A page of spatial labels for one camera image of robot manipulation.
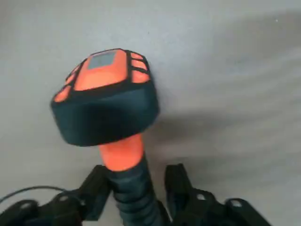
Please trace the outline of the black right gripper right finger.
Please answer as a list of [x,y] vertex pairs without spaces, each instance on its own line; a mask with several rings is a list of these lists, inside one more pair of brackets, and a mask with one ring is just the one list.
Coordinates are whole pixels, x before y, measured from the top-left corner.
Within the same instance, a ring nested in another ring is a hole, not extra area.
[[208,191],[192,186],[183,164],[167,165],[165,190],[173,226],[270,226],[246,200],[220,203]]

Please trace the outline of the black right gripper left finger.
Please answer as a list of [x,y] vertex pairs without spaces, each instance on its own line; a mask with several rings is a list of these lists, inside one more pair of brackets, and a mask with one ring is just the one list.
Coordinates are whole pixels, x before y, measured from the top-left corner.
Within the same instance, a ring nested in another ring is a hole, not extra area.
[[34,199],[20,200],[0,215],[2,226],[80,226],[84,221],[98,221],[111,189],[106,168],[95,166],[81,186],[67,191],[58,187],[51,201],[40,205]]

